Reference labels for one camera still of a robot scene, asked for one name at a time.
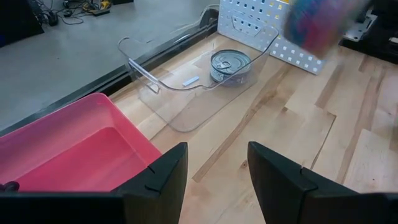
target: pink plastic bin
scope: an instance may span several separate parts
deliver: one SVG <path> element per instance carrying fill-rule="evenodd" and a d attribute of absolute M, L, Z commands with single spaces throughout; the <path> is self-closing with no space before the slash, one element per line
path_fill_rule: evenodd
<path fill-rule="evenodd" d="M 101 93 L 0 138 L 0 183 L 20 191 L 109 192 L 161 153 Z"/>

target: can lid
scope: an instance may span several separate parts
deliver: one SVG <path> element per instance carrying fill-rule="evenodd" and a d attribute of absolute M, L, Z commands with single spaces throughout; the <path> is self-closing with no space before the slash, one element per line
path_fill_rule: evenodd
<path fill-rule="evenodd" d="M 211 66 L 218 72 L 232 75 L 251 62 L 249 56 L 237 50 L 220 50 L 211 57 Z M 241 72 L 250 70 L 247 66 Z"/>

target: gray concrete floor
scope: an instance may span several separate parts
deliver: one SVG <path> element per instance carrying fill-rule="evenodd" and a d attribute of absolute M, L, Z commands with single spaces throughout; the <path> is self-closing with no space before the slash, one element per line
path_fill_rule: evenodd
<path fill-rule="evenodd" d="M 0 130 L 47 107 L 124 64 L 124 36 L 150 40 L 196 21 L 220 0 L 135 0 L 84 23 L 44 27 L 45 33 L 0 48 Z M 54 0 L 54 8 L 62 6 Z M 134 55 L 144 54 L 140 48 Z"/>

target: pull tab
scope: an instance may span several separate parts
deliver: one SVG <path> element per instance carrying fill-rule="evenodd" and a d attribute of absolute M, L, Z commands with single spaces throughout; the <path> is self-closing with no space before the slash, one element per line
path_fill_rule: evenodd
<path fill-rule="evenodd" d="M 216 68 L 218 69 L 227 69 L 227 68 L 231 68 L 231 63 L 229 62 L 221 62 L 219 63 Z"/>

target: wooden table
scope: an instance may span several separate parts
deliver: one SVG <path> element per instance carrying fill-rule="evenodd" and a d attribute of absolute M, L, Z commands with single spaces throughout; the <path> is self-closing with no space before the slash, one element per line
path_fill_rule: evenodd
<path fill-rule="evenodd" d="M 157 69 L 172 71 L 210 43 Z M 269 57 L 255 85 L 189 133 L 167 126 L 139 100 L 137 86 L 111 99 L 161 152 L 188 142 L 180 223 L 264 223 L 246 160 L 249 141 L 358 192 L 398 191 L 395 65 L 340 47 L 315 76 Z"/>

